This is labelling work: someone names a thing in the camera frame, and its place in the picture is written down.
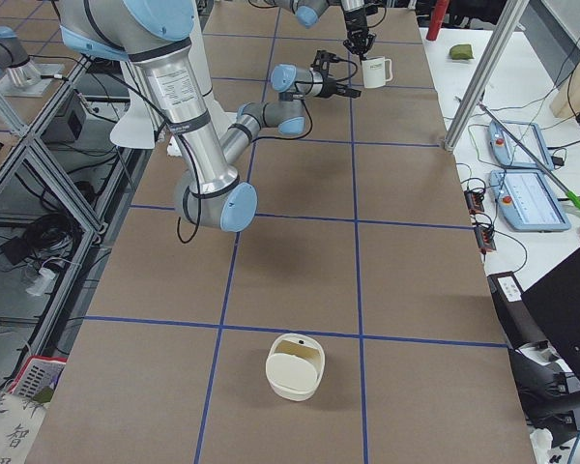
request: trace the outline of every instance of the computer monitor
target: computer monitor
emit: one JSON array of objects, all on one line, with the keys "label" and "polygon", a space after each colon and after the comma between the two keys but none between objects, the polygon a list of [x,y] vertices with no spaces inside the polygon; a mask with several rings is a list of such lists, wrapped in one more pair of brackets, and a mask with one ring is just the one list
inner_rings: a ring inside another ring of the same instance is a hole
[{"label": "computer monitor", "polygon": [[522,301],[580,380],[580,247],[525,291]]}]

